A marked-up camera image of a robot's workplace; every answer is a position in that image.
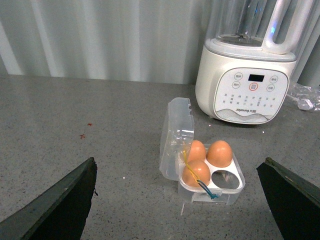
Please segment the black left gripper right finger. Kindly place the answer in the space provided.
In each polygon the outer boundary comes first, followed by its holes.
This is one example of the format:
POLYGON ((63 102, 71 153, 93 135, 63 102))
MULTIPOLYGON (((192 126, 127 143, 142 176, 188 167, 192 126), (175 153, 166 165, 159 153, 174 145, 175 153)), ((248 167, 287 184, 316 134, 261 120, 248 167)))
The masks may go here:
POLYGON ((320 238, 320 188, 267 157, 257 167, 265 198, 285 240, 320 238))

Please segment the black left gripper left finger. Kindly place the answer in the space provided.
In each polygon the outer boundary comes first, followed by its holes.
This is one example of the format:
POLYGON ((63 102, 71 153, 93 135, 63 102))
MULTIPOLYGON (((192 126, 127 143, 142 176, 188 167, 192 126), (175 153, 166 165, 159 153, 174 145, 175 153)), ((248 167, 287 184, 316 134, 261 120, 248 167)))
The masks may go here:
POLYGON ((96 194, 97 164, 90 157, 0 223, 2 240, 79 240, 96 194))

